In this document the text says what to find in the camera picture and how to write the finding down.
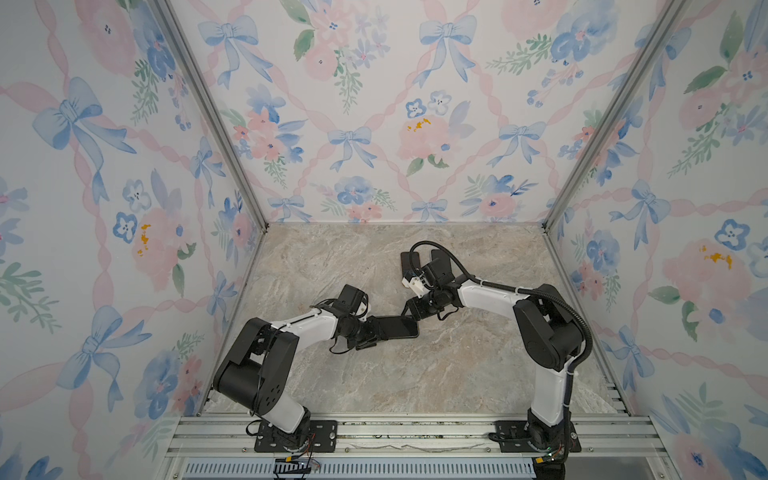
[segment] vent grille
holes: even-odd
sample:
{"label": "vent grille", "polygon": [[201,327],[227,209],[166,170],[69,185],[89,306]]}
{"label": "vent grille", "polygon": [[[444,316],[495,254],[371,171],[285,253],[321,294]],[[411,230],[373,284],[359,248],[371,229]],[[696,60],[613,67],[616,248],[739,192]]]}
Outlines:
{"label": "vent grille", "polygon": [[[319,458],[306,478],[535,478],[530,458]],[[182,478],[301,478],[272,458],[190,458]]]}

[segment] marble surface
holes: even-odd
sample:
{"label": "marble surface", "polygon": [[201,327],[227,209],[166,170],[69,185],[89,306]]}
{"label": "marble surface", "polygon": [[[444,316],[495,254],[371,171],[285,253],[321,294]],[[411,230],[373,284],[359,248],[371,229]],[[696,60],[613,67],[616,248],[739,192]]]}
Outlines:
{"label": "marble surface", "polygon": [[[232,341],[254,316],[305,313],[345,283],[367,292],[373,315],[397,315],[412,296],[400,283],[400,252],[419,240],[448,247],[473,274],[512,286],[563,289],[540,230],[501,224],[270,225]],[[430,247],[421,247],[422,259]],[[534,363],[517,323],[478,309],[420,323],[417,339],[390,340],[345,355],[333,341],[296,354],[286,391],[312,412],[522,413],[533,398]],[[343,351],[344,339],[337,350]],[[571,410],[615,412],[594,357],[577,370]],[[212,392],[206,412],[245,412]]]}

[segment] mounting plate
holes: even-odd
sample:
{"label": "mounting plate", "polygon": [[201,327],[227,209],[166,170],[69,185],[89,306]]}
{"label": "mounting plate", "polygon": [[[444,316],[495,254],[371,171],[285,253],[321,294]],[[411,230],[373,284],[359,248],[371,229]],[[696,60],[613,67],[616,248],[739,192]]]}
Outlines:
{"label": "mounting plate", "polygon": [[[313,440],[313,453],[333,453],[336,450],[336,430],[339,423],[336,420],[310,420],[310,436],[315,434]],[[270,426],[268,422],[259,423],[259,432],[256,434],[256,444],[253,450],[256,453],[286,453],[283,437],[277,432],[277,427]]]}
{"label": "mounting plate", "polygon": [[[494,426],[496,427],[496,433],[503,433],[504,435],[510,435],[513,437],[525,437],[525,425],[527,423],[528,422],[525,420],[497,420],[494,422]],[[575,432],[576,428],[574,427],[574,423],[571,422],[571,433]],[[520,442],[516,442],[515,440],[508,440],[506,442],[499,442],[498,444],[502,450],[502,453],[530,453],[537,451],[525,440]],[[578,440],[578,435],[575,439],[572,439],[572,443],[568,451],[573,453],[579,453],[581,451],[581,443]]]}

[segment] floral wallpaper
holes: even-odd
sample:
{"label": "floral wallpaper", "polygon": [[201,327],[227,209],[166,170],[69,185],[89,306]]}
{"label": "floral wallpaper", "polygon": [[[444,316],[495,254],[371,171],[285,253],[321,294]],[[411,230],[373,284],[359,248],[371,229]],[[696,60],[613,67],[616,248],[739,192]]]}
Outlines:
{"label": "floral wallpaper", "polygon": [[152,478],[260,231],[144,2],[6,2],[0,38],[0,479]]}
{"label": "floral wallpaper", "polygon": [[768,478],[767,49],[766,0],[693,0],[553,232],[684,480]]}
{"label": "floral wallpaper", "polygon": [[268,221],[350,223],[543,220],[664,3],[171,0]]}

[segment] black cable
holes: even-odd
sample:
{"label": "black cable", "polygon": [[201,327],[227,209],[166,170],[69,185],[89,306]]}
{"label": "black cable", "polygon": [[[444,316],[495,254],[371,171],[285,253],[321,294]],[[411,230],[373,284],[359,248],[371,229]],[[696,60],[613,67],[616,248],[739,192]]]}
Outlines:
{"label": "black cable", "polygon": [[527,288],[515,288],[512,286],[507,286],[502,283],[494,283],[494,282],[486,282],[486,281],[480,281],[478,280],[474,275],[471,275],[470,272],[467,271],[467,269],[462,265],[462,263],[456,258],[456,255],[454,255],[450,250],[445,248],[443,245],[432,242],[430,240],[422,240],[420,242],[416,242],[413,244],[413,247],[411,247],[411,250],[409,251],[408,255],[408,261],[411,264],[411,269],[413,271],[416,271],[415,265],[413,263],[413,252],[417,247],[420,247],[421,245],[431,245],[439,250],[441,250],[443,253],[448,255],[448,257],[453,261],[453,263],[456,264],[456,266],[464,273],[464,275],[470,279],[471,281],[479,284],[479,285],[487,285],[491,288],[496,288],[499,290],[505,290],[508,292],[513,293],[520,293],[523,295],[529,295],[533,296],[535,298],[540,298],[544,300],[549,300],[550,302],[555,303],[558,306],[561,306],[566,312],[568,312],[569,315],[571,315],[576,323],[576,327],[581,332],[581,335],[584,337],[584,350],[581,351],[581,353],[571,361],[571,364],[568,366],[568,371],[565,379],[565,398],[563,399],[563,456],[562,459],[554,461],[555,463],[563,463],[565,460],[568,459],[568,450],[570,445],[570,437],[571,437],[571,410],[570,410],[570,404],[571,404],[571,393],[573,390],[573,376],[574,371],[576,370],[576,367],[579,366],[583,361],[585,361],[590,354],[592,353],[593,343],[594,340],[592,338],[592,332],[589,329],[589,325],[587,322],[581,317],[581,315],[578,314],[576,310],[570,305],[568,305],[563,300],[560,300],[554,295],[551,295],[547,292],[542,292],[541,290],[537,289],[527,289]]}
{"label": "black cable", "polygon": [[335,339],[333,339],[333,345],[331,345],[331,347],[328,349],[328,351],[331,352],[333,355],[344,355],[347,352],[351,352],[355,348],[355,347],[353,347],[351,349],[346,349],[343,352],[334,352],[333,351],[333,347],[336,346],[337,342],[339,342],[339,337],[336,337]]}

